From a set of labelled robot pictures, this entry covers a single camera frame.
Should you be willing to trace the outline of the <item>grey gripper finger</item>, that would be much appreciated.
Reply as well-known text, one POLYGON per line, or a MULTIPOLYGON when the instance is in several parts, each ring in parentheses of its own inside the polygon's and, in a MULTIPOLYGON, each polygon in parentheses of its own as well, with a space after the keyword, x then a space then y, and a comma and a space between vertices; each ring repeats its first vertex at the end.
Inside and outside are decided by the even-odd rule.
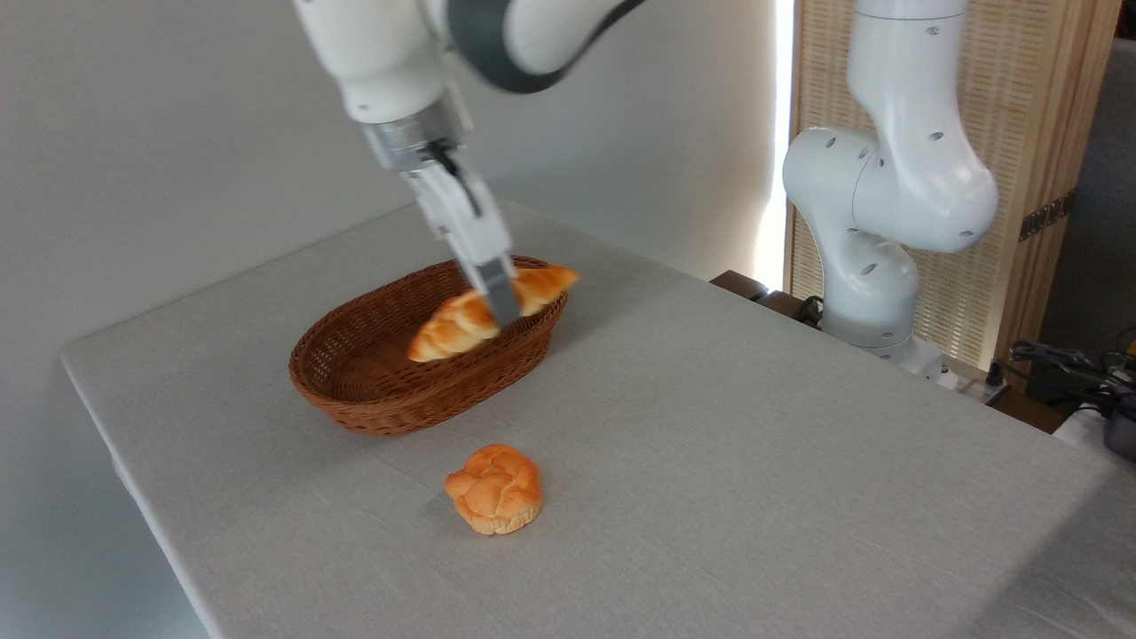
POLYGON ((511 254, 499 254, 483 264, 475 264, 462 256, 458 256, 457 260, 471 290, 487 304, 496 327, 504 330, 520 320, 520 302, 512 288, 517 269, 511 254))

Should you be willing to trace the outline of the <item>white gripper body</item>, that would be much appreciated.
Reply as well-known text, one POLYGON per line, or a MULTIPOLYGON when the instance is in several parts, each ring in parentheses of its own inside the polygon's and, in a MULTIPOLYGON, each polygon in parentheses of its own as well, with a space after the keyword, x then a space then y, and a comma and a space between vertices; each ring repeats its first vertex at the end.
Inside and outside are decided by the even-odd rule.
POLYGON ((483 264, 510 252, 512 238, 486 182, 470 161, 456 159, 454 167, 451 173, 443 163, 427 161, 400 176, 414 189, 431 231, 446 240, 456 258, 483 264))

